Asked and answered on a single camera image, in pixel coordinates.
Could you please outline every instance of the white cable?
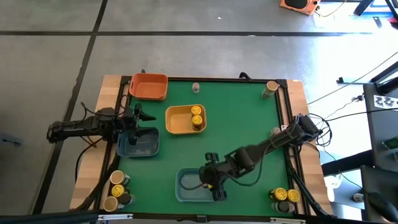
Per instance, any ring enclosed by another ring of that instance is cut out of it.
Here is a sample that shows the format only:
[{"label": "white cable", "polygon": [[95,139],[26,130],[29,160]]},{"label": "white cable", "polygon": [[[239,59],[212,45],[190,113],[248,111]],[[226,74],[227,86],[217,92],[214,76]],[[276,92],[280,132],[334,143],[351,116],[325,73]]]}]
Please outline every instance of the white cable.
[{"label": "white cable", "polygon": [[370,72],[366,73],[365,75],[363,75],[363,76],[361,76],[361,77],[355,79],[354,81],[352,81],[351,83],[349,83],[349,84],[347,84],[347,85],[344,85],[344,86],[338,88],[338,89],[335,90],[335,91],[332,91],[332,92],[326,94],[325,96],[323,96],[323,97],[321,97],[321,98],[318,98],[317,100],[314,100],[314,101],[310,102],[308,105],[310,105],[310,104],[312,104],[312,103],[315,103],[316,101],[321,100],[321,99],[323,99],[323,98],[325,98],[325,97],[327,97],[327,96],[329,96],[329,95],[331,95],[331,94],[333,94],[333,93],[336,93],[337,91],[341,90],[342,88],[345,88],[345,87],[347,87],[347,86],[353,84],[354,82],[360,80],[361,78],[365,77],[366,75],[369,75],[371,72],[375,71],[377,68],[379,68],[379,67],[380,67],[382,64],[384,64],[386,61],[390,60],[390,59],[391,59],[393,56],[395,56],[396,54],[398,54],[398,52],[395,52],[393,55],[391,55],[389,58],[385,59],[385,61],[383,61],[382,63],[380,63],[376,68],[372,69]]}]

